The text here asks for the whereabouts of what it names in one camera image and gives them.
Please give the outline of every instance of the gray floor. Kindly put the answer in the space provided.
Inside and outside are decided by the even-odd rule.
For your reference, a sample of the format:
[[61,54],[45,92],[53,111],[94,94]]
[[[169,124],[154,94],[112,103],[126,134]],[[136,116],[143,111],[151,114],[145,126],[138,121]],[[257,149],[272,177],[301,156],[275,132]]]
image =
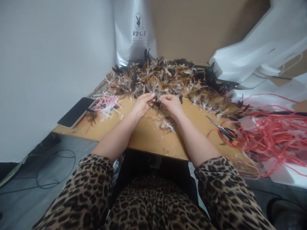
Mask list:
[[[74,159],[52,157],[53,154],[63,149],[72,150],[76,155],[76,163],[72,170],[74,171],[77,168],[78,162],[97,145],[97,142],[81,138],[61,136],[61,139],[62,142],[45,153],[44,157],[36,156],[33,159],[29,159],[16,178],[35,177],[39,167],[44,163],[44,167],[39,173],[38,181],[41,184],[62,181],[72,169]],[[72,153],[62,151],[58,153],[58,156],[71,157]],[[0,195],[0,212],[3,213],[0,229],[31,229],[50,203],[60,193],[67,179],[68,177],[62,183],[50,189],[34,188]],[[249,180],[247,183],[254,191],[257,201],[265,214],[268,201],[278,196],[300,204],[303,208],[307,209],[307,192],[304,189],[277,184],[269,179]],[[15,179],[0,189],[0,193],[34,186],[36,186],[36,180],[33,178]]]

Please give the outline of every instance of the scissors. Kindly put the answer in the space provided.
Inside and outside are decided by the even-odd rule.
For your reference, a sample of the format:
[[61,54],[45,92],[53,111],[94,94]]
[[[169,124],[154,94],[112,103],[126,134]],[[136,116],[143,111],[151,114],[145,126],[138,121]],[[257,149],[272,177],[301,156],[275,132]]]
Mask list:
[[210,117],[206,116],[213,124],[215,124],[219,130],[221,131],[221,134],[225,135],[229,142],[232,142],[234,138],[237,138],[236,131],[230,128],[223,128],[219,124],[217,124],[214,120],[212,120]]

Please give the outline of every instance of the printed logo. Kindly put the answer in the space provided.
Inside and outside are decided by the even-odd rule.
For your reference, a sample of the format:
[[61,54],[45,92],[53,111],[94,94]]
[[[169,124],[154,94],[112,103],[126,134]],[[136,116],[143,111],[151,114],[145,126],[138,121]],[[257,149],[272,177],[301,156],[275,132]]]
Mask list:
[[143,18],[140,13],[136,13],[134,17],[134,25],[137,30],[141,30],[143,28]]

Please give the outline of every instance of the table surface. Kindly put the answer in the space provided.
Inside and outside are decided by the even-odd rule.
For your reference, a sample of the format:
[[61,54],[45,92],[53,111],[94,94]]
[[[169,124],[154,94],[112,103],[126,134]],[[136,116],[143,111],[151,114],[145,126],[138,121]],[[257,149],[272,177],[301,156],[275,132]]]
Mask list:
[[[114,113],[112,118],[107,118],[103,122],[101,122],[101,117],[98,117],[96,123],[91,125],[87,117],[84,117],[73,129],[57,126],[53,132],[81,137],[93,141],[100,141],[109,130],[120,122],[121,117],[123,115],[125,116],[131,110],[134,101],[135,100],[131,101],[130,99],[126,98],[123,99],[123,101],[120,103],[123,109],[118,109],[120,114]],[[206,116],[209,116],[218,124],[228,120],[225,118],[217,118],[214,114],[200,110],[198,106],[193,106],[192,102],[186,98],[183,98],[182,108],[194,125],[205,136],[207,136],[212,129],[217,129],[217,127]],[[157,130],[156,122],[154,121],[155,119],[158,119],[156,115],[156,111],[150,109],[147,112],[146,117],[143,117],[140,120],[131,135],[128,148],[182,160],[189,160],[189,156],[187,155],[187,151],[179,131],[176,129],[176,133],[166,133],[166,131]],[[217,131],[211,132],[209,140],[222,155],[239,159],[250,165],[254,165],[253,161],[245,157],[241,150],[224,144],[221,138],[218,136]],[[229,158],[238,171],[254,175],[257,174],[257,171],[254,168],[235,159]]]

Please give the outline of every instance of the white bag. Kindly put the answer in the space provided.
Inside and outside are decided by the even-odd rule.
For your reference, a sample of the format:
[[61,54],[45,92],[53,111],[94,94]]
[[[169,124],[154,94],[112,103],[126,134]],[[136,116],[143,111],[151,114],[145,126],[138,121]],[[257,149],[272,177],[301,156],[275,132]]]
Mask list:
[[114,16],[116,63],[119,67],[143,61],[145,49],[150,49],[150,56],[157,58],[149,0],[115,0]]

